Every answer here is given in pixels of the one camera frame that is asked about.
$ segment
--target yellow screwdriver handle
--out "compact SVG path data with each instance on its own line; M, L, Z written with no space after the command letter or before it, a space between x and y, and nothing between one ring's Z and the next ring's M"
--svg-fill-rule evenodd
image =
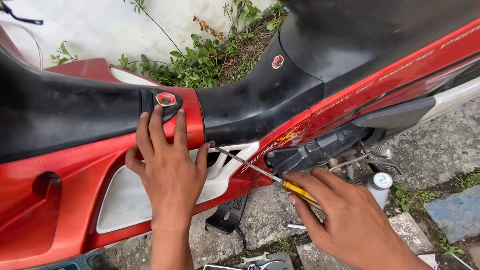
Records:
M308 194L308 192L303 190L298 184L291 182L290 180L284 180L282 186L286 191L300 196L309 205L319 210L323 210L322 207L318 204L318 201L314 197L312 197L310 194Z

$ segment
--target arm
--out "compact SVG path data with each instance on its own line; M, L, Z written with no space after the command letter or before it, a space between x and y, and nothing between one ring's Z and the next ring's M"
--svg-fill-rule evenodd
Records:
M150 269L193 269L188 232L207 177L210 145L200 147L193 163L187 148L185 111L177 113L173 145L165 137L162 115L160 105L155 106L151 118L146 112L140 115L137 146L127 152L125 165L140 176L152 205ZM145 163L136 159L138 150Z
M302 186L325 211L321 223L302 198L288 197L319 249L360 270L432 270L396 234L366 188L347 184L324 169L283 175Z

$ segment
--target bottle cap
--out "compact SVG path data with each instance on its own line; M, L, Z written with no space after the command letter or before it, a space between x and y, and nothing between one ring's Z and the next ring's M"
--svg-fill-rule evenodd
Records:
M370 184L374 189L385 190L392 186L392 177L385 172L378 172L370 178Z

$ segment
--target white plastic panel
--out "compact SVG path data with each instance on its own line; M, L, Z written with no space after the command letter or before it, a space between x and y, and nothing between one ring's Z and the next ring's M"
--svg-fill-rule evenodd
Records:
M132 85L141 85L141 86L158 86L149 80L145 80L140 76L133 75L132 73L123 71L117 68L110 68L112 75L119 81L132 84Z
M423 123L456 106L480 95L480 77L434 95L435 106L426 113L419 123Z
M258 142L222 147L226 151L240 150L238 157L247 160L259 147ZM195 161L197 149L190 151ZM206 202L225 193L228 180L241 166L237 160L225 163L227 156L220 153L214 165L208 168L205 186L197 204ZM108 233L152 219L150 200L140 177L125 166L120 167L112 176L100 208L96 224L97 233Z

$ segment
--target screwdriver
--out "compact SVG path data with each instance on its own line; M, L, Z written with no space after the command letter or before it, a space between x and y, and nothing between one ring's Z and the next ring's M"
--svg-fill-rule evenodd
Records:
M301 198L303 198L309 205L319 209L319 210L322 210L322 207L318 204L318 201L312 197L308 192L306 192L305 190L302 189L302 187L300 187L299 185L297 185L296 183L290 181L290 180L282 180L276 176L274 176L273 174L271 173L268 173L260 168L258 168L257 166L255 165L252 165L250 163L248 163L247 161L233 155L232 153L230 152L227 152L225 150L223 150L222 148L218 147L218 146L215 146L215 141L210 141L210 147L213 147L215 148L216 150L220 151L221 153L224 153L225 155L233 158L234 160L238 160L240 161L241 163L247 165L248 167L256 170L257 172L261 173L261 174L264 174L270 178L272 178L273 180L279 182L282 184L282 187L287 191L287 192L291 192L293 194L296 194L298 196L300 196Z

